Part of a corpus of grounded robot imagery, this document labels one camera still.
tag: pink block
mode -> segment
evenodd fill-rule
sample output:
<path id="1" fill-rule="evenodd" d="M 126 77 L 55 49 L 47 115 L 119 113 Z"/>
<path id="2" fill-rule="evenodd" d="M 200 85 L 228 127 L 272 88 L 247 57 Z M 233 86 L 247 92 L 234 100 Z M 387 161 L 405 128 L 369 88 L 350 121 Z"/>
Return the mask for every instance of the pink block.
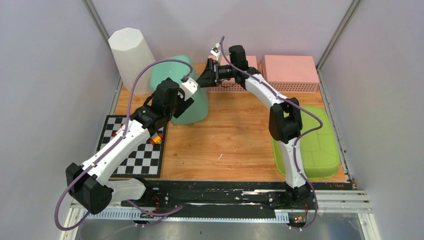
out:
<path id="1" fill-rule="evenodd" d="M 262 75 L 279 92 L 316 93 L 320 80 L 312 56 L 265 55 Z"/>
<path id="2" fill-rule="evenodd" d="M 211 55 L 208 58 L 210 59 L 216 59 L 215 56 Z M 247 62 L 249 63 L 249 67 L 258 68 L 258 61 L 256 59 L 256 56 L 246 56 Z M 224 57 L 221 59 L 221 65 L 228 65 L 228 62 L 225 60 Z M 210 93 L 247 93 L 246 90 L 244 90 L 240 85 L 236 84 L 234 81 L 234 78 L 231 78 L 230 80 L 225 80 L 222 82 L 221 86 L 216 87 L 208 87 L 207 92 Z"/>

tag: black and white checkerboard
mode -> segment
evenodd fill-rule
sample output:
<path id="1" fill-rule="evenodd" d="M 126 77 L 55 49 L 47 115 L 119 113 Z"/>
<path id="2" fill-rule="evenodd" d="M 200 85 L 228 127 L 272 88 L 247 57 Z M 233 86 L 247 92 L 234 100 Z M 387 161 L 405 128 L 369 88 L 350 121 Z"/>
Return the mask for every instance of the black and white checkerboard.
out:
<path id="1" fill-rule="evenodd" d="M 125 122 L 124 115 L 108 115 L 104 122 L 97 150 L 102 149 L 112 138 L 113 134 Z M 131 152 L 113 172 L 111 177 L 159 178 L 161 176 L 162 156 L 165 147 L 166 127 L 157 131 L 164 138 L 160 144 L 152 145 L 147 141 Z"/>

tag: teal object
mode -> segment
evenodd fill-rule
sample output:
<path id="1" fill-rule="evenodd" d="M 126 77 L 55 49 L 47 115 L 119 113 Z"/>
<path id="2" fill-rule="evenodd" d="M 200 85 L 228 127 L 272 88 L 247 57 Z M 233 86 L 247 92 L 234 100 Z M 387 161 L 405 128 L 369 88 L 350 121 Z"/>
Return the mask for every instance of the teal object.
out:
<path id="1" fill-rule="evenodd" d="M 187 62 L 193 67 L 191 78 L 197 80 L 199 75 L 196 72 L 193 62 L 188 56 L 179 55 L 170 57 L 170 59 L 178 59 Z M 150 86 L 153 91 L 165 79 L 171 78 L 174 82 L 181 84 L 181 79 L 190 71 L 187 65 L 179 62 L 163 62 L 153 66 L 151 70 Z M 194 103 L 179 118 L 172 117 L 171 122 L 175 125 L 185 125 L 199 122 L 208 115 L 208 95 L 205 89 L 199 88 L 191 97 Z"/>

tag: metal frame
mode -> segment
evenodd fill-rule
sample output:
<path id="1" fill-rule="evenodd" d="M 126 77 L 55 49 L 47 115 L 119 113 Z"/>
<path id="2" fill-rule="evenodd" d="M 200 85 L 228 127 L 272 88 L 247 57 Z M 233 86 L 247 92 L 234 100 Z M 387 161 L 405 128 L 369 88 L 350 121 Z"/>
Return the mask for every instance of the metal frame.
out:
<path id="1" fill-rule="evenodd" d="M 358 213 L 360 226 L 365 240 L 381 240 L 376 220 L 372 213 Z"/>
<path id="2" fill-rule="evenodd" d="M 90 13 L 93 21 L 95 22 L 100 34 L 102 35 L 103 39 L 105 40 L 107 46 L 108 44 L 108 38 L 109 35 L 103 26 L 103 23 L 92 3 L 91 0 L 82 0 L 87 7 L 88 12 Z M 342 165 L 343 170 L 346 174 L 346 182 L 349 182 L 349 180 L 353 180 L 352 176 L 349 173 L 349 165 L 346 161 L 346 157 L 343 151 L 343 147 L 338 135 L 338 128 L 333 118 L 333 110 L 330 105 L 329 99 L 326 95 L 326 86 L 323 81 L 323 76 L 321 74 L 321 69 L 325 65 L 328 56 L 331 54 L 335 44 L 337 43 L 339 37 L 343 33 L 344 29 L 346 28 L 347 24 L 353 17 L 354 13 L 356 12 L 359 4 L 362 2 L 362 0 L 353 0 L 349 6 L 349 9 L 347 10 L 345 16 L 343 17 L 342 21 L 340 22 L 336 32 L 334 33 L 331 41 L 329 42 L 325 52 L 323 53 L 321 59 L 319 60 L 317 64 L 317 72 L 320 79 L 320 85 L 319 89 L 321 91 L 321 95 L 324 101 L 326 112 L 329 116 L 330 123 L 332 124 L 333 130 L 335 132 L 336 138 L 337 138 L 337 144 L 340 149 L 340 157 L 342 159 Z M 114 93 L 114 96 L 112 98 L 109 114 L 114 114 L 115 108 L 118 103 L 119 95 L 121 93 L 122 89 L 122 81 L 119 79 L 119 82 L 116 86 L 116 90 Z M 265 189 L 259 189 L 255 191 L 284 191 L 283 189 L 276 189 L 276 190 L 265 190 Z M 317 200 L 319 203 L 319 209 L 318 214 L 322 213 L 357 213 L 358 218 L 361 222 L 361 227 L 363 234 L 365 236 L 366 240 L 376 239 L 380 240 L 379 231 L 376 227 L 376 223 L 374 220 L 374 216 L 372 214 L 372 209 L 370 206 L 370 203 L 368 201 L 367 195 L 364 191 L 357 191 L 357 190 L 317 190 Z M 124 207 L 121 206 L 119 203 L 113 203 L 110 204 L 103 214 L 98 214 L 96 216 L 90 216 L 90 219 L 134 219 L 133 211 L 136 211 L 133 207 Z M 65 226 L 72 226 L 78 220 L 83 216 L 83 214 L 86 212 L 86 210 L 76 201 L 73 201 L 71 204 Z M 258 221 L 257 219 L 239 219 L 239 218 L 220 218 L 220 219 L 212 219 L 212 218 L 184 218 L 184 217 L 169 217 L 166 219 L 167 221 L 183 221 L 183 222 L 269 222 L 269 223 L 276 223 L 279 221 L 284 220 L 284 216 L 286 216 L 289 213 L 298 213 L 303 212 L 301 209 L 279 209 L 275 210 L 276 216 L 280 216 L 278 219 L 261 219 Z M 75 228 L 74 230 L 63 232 L 60 239 L 61 240 L 73 240 L 76 237 L 78 228 Z"/>
<path id="3" fill-rule="evenodd" d="M 353 177 L 349 172 L 349 169 L 350 169 L 349 164 L 348 164 L 348 161 L 346 161 L 345 151 L 343 150 L 343 146 L 342 146 L 342 143 L 340 141 L 340 137 L 339 137 L 339 133 L 338 133 L 338 128 L 337 128 L 336 123 L 335 123 L 334 118 L 333 118 L 333 110 L 330 107 L 330 102 L 329 102 L 329 99 L 328 99 L 327 94 L 326 94 L 326 87 L 324 86 L 323 81 L 322 81 L 321 72 L 318 72 L 318 77 L 319 77 L 319 91 L 321 92 L 322 101 L 324 102 L 325 111 L 326 111 L 328 119 L 330 121 L 331 128 L 332 128 L 332 130 L 335 134 L 337 148 L 338 148 L 338 154 L 340 156 L 341 165 L 343 166 L 344 174 L 346 175 L 346 181 L 349 181 L 349 180 L 352 180 Z"/>
<path id="4" fill-rule="evenodd" d="M 324 51 L 324 54 L 322 55 L 321 59 L 318 62 L 318 65 L 316 66 L 316 69 L 320 71 L 324 64 L 327 61 L 327 58 L 329 57 L 331 51 L 333 50 L 334 46 L 336 45 L 337 41 L 339 40 L 340 35 L 345 30 L 346 26 L 348 25 L 349 21 L 352 19 L 353 15 L 355 14 L 356 10 L 358 9 L 359 4 L 362 2 L 362 0 L 353 0 L 350 4 L 349 8 L 347 9 L 346 14 L 344 15 L 343 19 L 341 20 L 340 24 L 337 27 L 337 30 L 335 31 L 334 35 L 332 36 L 330 42 L 327 45 L 327 48 Z"/>

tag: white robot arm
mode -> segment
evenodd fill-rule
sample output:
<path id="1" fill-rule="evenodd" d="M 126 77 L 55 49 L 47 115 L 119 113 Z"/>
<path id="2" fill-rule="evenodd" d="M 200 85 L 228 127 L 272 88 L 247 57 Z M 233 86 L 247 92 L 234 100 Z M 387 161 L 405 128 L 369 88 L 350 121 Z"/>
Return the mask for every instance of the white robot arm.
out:
<path id="1" fill-rule="evenodd" d="M 89 166 L 92 168 L 69 191 L 69 194 L 83 205 L 91 214 L 100 213 L 109 203 L 125 200 L 138 200 L 146 187 L 137 179 L 109 181 L 114 170 L 140 144 L 145 143 L 171 117 L 179 117 L 192 103 L 192 95 L 198 84 L 189 78 L 177 84 L 170 78 L 157 86 L 156 91 L 142 107 L 137 109 L 128 122 L 124 135 L 124 125 L 115 137 L 90 159 L 80 166 L 72 163 L 66 169 L 68 185 Z M 96 160 L 106 151 L 100 162 Z"/>
<path id="2" fill-rule="evenodd" d="M 261 74 L 254 74 L 253 76 L 259 79 L 261 82 L 258 82 L 257 80 L 249 77 L 245 80 L 246 90 L 253 93 L 268 109 L 271 109 L 271 107 L 275 104 L 281 104 L 284 102 L 280 99 L 288 99 L 288 97 L 279 93 L 277 90 L 275 90 L 275 92 L 280 96 L 280 98 L 272 94 L 269 88 L 274 88 L 267 81 L 265 81 L 264 77 Z M 299 141 L 296 147 L 296 156 L 298 156 L 296 158 L 296 161 L 297 165 L 300 168 L 300 171 L 296 169 L 295 165 L 293 151 L 296 139 L 297 137 L 294 137 L 288 140 L 288 143 L 284 143 L 281 140 L 278 141 L 282 158 L 284 159 L 285 182 L 293 189 L 301 187 L 306 183 L 305 179 L 303 179 L 303 177 L 301 176 L 301 174 L 305 174 L 305 172 L 302 164 L 301 148 L 299 146 Z"/>

